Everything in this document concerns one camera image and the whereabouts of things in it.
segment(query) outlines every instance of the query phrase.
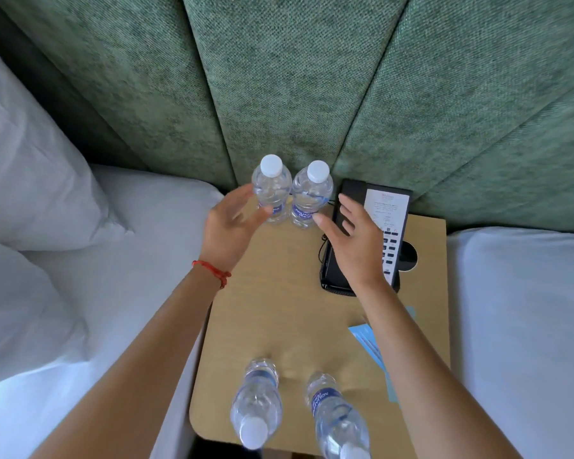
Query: finger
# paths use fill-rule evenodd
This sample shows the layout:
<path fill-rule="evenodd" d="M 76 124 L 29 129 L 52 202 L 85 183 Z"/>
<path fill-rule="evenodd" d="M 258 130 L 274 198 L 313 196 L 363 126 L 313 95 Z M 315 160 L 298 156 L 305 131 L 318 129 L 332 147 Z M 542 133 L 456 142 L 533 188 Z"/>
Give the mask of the finger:
<path fill-rule="evenodd" d="M 260 225 L 268 220 L 268 217 L 272 214 L 272 206 L 264 206 L 263 208 L 258 208 L 249 218 L 245 221 L 245 226 L 253 235 L 255 231 L 260 228 Z"/>
<path fill-rule="evenodd" d="M 364 207 L 357 201 L 346 196 L 344 193 L 340 193 L 338 195 L 338 199 L 340 200 L 340 204 L 344 205 L 345 208 L 353 213 L 354 218 L 360 218 L 365 214 Z"/>
<path fill-rule="evenodd" d="M 346 217 L 348 220 L 350 220 L 353 225 L 355 225 L 355 221 L 356 221 L 355 216 L 353 215 L 353 213 L 352 213 L 351 211 L 349 211 L 349 210 L 346 208 L 346 206 L 345 206 L 344 204 L 342 204 L 342 205 L 340 206 L 340 213 L 341 213 L 344 217 Z"/>
<path fill-rule="evenodd" d="M 353 227 L 352 223 L 350 223 L 347 220 L 342 221 L 342 227 L 344 230 L 346 230 L 346 233 L 348 233 L 349 235 L 353 235 L 353 232 L 355 231 L 355 227 Z"/>
<path fill-rule="evenodd" d="M 340 231 L 338 226 L 333 223 L 329 217 L 321 213 L 313 214 L 314 223 L 327 235 L 327 239 L 331 244 L 337 245 L 346 239 L 346 235 Z"/>
<path fill-rule="evenodd" d="M 232 220 L 234 216 L 238 214 L 238 211 L 244 208 L 247 200 L 252 196 L 253 184 L 239 186 L 237 189 L 225 195 L 225 198 L 217 204 L 217 210 Z"/>

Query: blue paper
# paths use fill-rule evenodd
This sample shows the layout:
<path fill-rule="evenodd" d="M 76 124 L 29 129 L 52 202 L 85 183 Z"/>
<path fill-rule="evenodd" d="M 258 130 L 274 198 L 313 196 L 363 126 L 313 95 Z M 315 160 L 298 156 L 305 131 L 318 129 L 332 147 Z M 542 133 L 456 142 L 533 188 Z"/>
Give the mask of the blue paper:
<path fill-rule="evenodd" d="M 406 310 L 414 319 L 416 316 L 414 308 L 412 306 L 406 306 Z M 383 363 L 381 351 L 378 349 L 378 344 L 376 343 L 372 327 L 370 327 L 368 324 L 355 325 L 354 327 L 349 327 L 349 330 L 364 347 L 374 362 L 377 363 L 381 369 L 383 369 L 383 372 L 385 372 L 385 382 L 387 383 L 387 395 L 389 396 L 389 401 L 392 403 L 397 403 L 398 396 L 395 394 L 394 386 L 391 383 L 391 378 L 389 377 L 389 373 L 387 372 L 385 364 Z"/>

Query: plastic water bottle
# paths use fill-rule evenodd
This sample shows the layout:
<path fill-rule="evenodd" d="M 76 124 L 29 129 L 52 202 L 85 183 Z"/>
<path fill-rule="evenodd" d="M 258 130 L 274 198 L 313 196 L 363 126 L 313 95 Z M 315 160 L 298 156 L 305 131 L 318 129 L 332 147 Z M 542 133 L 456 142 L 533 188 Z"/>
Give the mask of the plastic water bottle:
<path fill-rule="evenodd" d="M 282 417 L 276 367 L 269 359 L 254 359 L 232 403 L 234 430 L 245 448 L 259 449 L 274 434 Z"/>
<path fill-rule="evenodd" d="M 334 181 L 329 175 L 325 161 L 313 161 L 298 172 L 293 179 L 291 193 L 291 222 L 307 229 L 313 221 L 313 214 L 325 206 L 334 191 Z"/>
<path fill-rule="evenodd" d="M 260 206 L 272 206 L 268 222 L 279 223 L 287 218 L 285 202 L 291 190 L 291 172 L 276 155 L 266 155 L 253 171 L 253 192 Z"/>
<path fill-rule="evenodd" d="M 326 459 L 370 459 L 368 427 L 338 391 L 334 377 L 316 373 L 308 381 L 306 403 L 314 416 L 317 443 Z"/>

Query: mattress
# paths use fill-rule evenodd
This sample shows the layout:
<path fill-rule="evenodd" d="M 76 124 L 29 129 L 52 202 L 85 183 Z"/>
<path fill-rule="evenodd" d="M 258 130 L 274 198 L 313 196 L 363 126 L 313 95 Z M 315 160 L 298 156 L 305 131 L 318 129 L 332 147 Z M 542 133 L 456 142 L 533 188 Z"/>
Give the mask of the mattress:
<path fill-rule="evenodd" d="M 448 239 L 453 370 L 525 458 L 574 458 L 574 235 Z"/>
<path fill-rule="evenodd" d="M 134 234 L 78 251 L 26 253 L 47 271 L 89 326 L 90 361 L 0 383 L 0 459 L 24 459 L 138 335 L 197 259 L 204 221 L 222 195 L 197 180 L 94 166 Z M 198 360 L 191 352 L 153 449 L 183 458 L 195 434 L 187 419 Z"/>

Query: red string bracelet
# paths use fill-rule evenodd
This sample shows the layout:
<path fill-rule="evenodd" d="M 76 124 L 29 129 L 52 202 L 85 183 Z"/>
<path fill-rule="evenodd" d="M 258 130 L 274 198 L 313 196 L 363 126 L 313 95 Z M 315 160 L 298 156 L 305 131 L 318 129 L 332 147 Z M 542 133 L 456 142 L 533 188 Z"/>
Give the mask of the red string bracelet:
<path fill-rule="evenodd" d="M 230 272 L 223 272 L 222 270 L 219 270 L 215 266 L 213 266 L 210 262 L 206 261 L 199 261 L 199 260 L 193 261 L 191 263 L 191 267 L 197 264 L 210 270 L 215 277 L 221 280 L 221 288 L 219 290 L 224 289 L 225 286 L 228 284 L 228 278 L 232 277 L 232 274 L 230 274 Z"/>

